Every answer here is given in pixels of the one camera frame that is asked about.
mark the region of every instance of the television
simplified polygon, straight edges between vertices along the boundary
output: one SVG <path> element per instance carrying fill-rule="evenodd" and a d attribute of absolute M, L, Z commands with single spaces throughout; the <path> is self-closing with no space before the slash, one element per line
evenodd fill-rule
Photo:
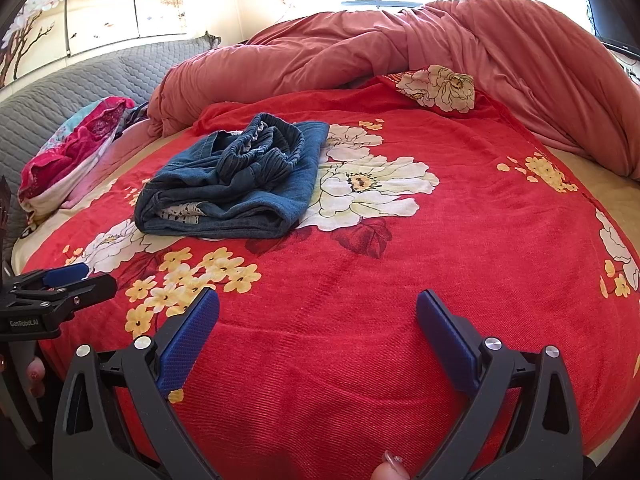
<path fill-rule="evenodd" d="M 593 33 L 607 48 L 640 59 L 640 45 L 634 40 L 611 0 L 587 0 Z"/>

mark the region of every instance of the floral wall mural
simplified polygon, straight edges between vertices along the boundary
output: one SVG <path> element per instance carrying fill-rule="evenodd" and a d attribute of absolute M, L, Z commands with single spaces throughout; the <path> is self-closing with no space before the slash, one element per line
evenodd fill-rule
<path fill-rule="evenodd" d="M 185 32 L 182 0 L 27 0 L 0 38 L 0 88 L 65 56 Z"/>

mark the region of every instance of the fingernail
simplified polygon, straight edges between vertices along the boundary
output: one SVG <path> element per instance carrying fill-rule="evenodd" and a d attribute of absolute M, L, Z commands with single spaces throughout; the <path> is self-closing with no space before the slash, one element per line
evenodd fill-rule
<path fill-rule="evenodd" d="M 409 473 L 406 471 L 406 469 L 402 467 L 402 458 L 400 458 L 399 456 L 394 455 L 391 452 L 385 451 L 384 454 L 382 455 L 382 461 L 389 462 L 389 465 L 392 467 L 392 469 L 396 473 L 398 473 L 398 476 L 400 476 L 401 478 L 404 478 L 404 480 L 409 480 L 409 478 L 411 478 L 409 476 Z"/>

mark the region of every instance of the silver screw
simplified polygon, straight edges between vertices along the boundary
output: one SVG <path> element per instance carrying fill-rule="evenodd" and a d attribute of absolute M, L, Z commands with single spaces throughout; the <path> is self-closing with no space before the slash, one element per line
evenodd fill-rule
<path fill-rule="evenodd" d="M 149 348 L 151 345 L 151 338 L 143 335 L 140 336 L 133 342 L 133 346 L 135 346 L 138 350 L 144 350 L 145 348 Z"/>
<path fill-rule="evenodd" d="M 80 345 L 78 350 L 76 350 L 76 355 L 78 357 L 84 357 L 91 351 L 91 347 L 89 345 Z"/>
<path fill-rule="evenodd" d="M 489 350 L 499 350 L 502 348 L 502 341 L 495 337 L 488 337 L 484 340 L 484 344 Z"/>
<path fill-rule="evenodd" d="M 560 351 L 553 345 L 549 345 L 545 348 L 545 354 L 549 357 L 558 357 L 560 355 Z"/>

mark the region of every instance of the red floral bedsheet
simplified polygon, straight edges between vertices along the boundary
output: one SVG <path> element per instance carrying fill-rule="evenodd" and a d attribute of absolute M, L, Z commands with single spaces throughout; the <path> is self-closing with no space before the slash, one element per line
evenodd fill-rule
<path fill-rule="evenodd" d="M 262 111 L 331 124 L 296 229 L 279 240 L 136 229 L 140 189 L 171 156 Z M 637 260 L 604 209 L 504 106 L 468 76 L 430 67 L 357 90 L 210 106 L 59 227 L 25 270 L 84 261 L 118 280 L 114 300 L 42 342 L 60 373 L 78 345 L 122 348 L 215 287 L 220 321 L 170 395 L 210 462 L 228 480 L 365 479 L 385 449 L 416 472 L 465 402 L 415 321 L 424 288 L 511 348 L 558 346 L 585 450 L 610 436 L 640 392 Z M 485 459 L 507 422 L 505 413 Z"/>

